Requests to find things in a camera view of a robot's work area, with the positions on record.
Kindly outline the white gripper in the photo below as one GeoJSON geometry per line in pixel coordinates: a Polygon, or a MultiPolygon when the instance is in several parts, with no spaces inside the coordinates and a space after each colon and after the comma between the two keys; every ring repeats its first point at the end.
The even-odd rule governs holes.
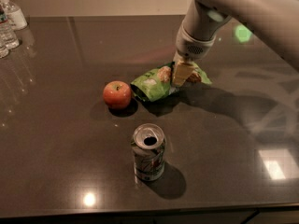
{"type": "Polygon", "coordinates": [[[176,38],[172,85],[181,87],[195,70],[190,61],[203,59],[216,40],[218,30],[231,17],[192,0],[176,38]]]}

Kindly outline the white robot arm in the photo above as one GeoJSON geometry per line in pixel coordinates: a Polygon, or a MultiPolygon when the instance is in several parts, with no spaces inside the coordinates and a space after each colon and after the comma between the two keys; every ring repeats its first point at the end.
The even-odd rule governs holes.
{"type": "Polygon", "coordinates": [[[299,65],[299,0],[192,0],[176,39],[172,85],[192,75],[217,31],[231,18],[245,25],[279,57],[299,65]]]}

